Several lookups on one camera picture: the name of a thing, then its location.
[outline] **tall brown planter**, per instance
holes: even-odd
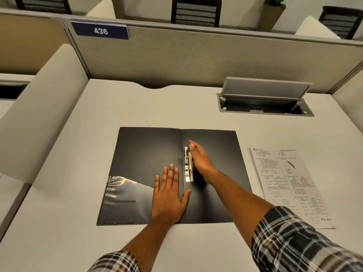
[[[270,6],[264,4],[260,22],[258,23],[258,31],[270,32],[284,10],[285,6]]]

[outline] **person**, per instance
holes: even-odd
[[[194,164],[225,205],[261,272],[363,272],[363,257],[317,232],[283,206],[247,192],[216,169],[206,151],[189,141]],[[191,191],[179,198],[179,170],[171,164],[155,178],[151,222],[120,251],[103,255],[88,272],[150,272],[161,244],[183,215]]]

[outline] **stack of papers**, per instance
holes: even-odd
[[[334,229],[319,190],[296,150],[248,148],[265,200],[286,206],[316,229]]]

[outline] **plaid sleeve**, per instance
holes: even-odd
[[[88,272],[140,272],[136,259],[129,251],[116,251],[99,258]]]
[[[363,272],[361,255],[334,244],[281,206],[258,224],[251,252],[261,272]]]

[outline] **potted plant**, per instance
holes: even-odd
[[[284,0],[266,0],[262,8],[260,22],[258,23],[259,31],[270,32],[281,14],[284,12],[286,5],[282,4]]]

